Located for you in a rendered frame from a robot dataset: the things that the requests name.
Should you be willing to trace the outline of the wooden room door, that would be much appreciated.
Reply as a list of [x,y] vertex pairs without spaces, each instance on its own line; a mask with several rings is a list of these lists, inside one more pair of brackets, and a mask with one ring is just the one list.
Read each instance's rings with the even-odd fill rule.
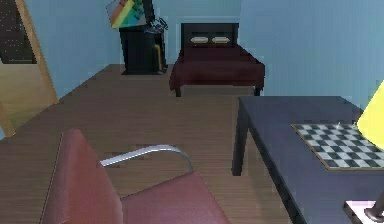
[[0,139],[57,102],[26,0],[0,0]]

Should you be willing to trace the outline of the dark red bed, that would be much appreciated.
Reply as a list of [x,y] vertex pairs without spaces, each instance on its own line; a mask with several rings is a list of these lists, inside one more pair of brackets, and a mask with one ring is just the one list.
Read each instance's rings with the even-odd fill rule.
[[[173,65],[169,88],[177,97],[185,85],[252,86],[253,95],[264,89],[265,65],[237,43],[238,23],[182,23],[181,49]],[[194,44],[192,37],[208,37]],[[215,44],[214,37],[227,37],[227,44]]]

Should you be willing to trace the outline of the dark blue table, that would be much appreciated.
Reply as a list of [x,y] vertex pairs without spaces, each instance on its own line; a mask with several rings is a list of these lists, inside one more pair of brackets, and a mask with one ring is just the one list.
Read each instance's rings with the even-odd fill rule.
[[292,126],[346,124],[359,116],[340,96],[242,96],[232,174],[242,172],[251,134],[293,224],[351,224],[343,204],[378,199],[384,171],[328,171]]

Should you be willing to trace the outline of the white flat object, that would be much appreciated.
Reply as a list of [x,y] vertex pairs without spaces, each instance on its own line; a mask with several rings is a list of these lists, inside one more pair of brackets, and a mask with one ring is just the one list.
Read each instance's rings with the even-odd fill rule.
[[372,220],[365,214],[364,210],[374,205],[375,201],[349,200],[344,202],[343,210],[352,224],[384,224],[384,211],[377,220]]

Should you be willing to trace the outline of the colourful striped box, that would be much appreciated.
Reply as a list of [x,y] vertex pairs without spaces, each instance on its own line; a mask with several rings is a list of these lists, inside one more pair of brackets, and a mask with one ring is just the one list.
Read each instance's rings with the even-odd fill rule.
[[155,18],[152,0],[112,0],[106,10],[113,29],[148,25]]

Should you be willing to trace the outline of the black and white chessboard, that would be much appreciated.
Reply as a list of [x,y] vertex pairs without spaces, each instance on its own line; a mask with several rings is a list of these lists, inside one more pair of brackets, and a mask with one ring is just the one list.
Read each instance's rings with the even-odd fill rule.
[[291,127],[329,171],[384,170],[384,150],[352,124],[292,124]]

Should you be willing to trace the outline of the black cabinet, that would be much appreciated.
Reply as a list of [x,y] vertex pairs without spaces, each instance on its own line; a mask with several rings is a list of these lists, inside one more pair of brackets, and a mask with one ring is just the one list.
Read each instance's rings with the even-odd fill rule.
[[162,18],[147,25],[119,29],[125,65],[123,75],[166,72],[164,31],[167,29],[168,25]]

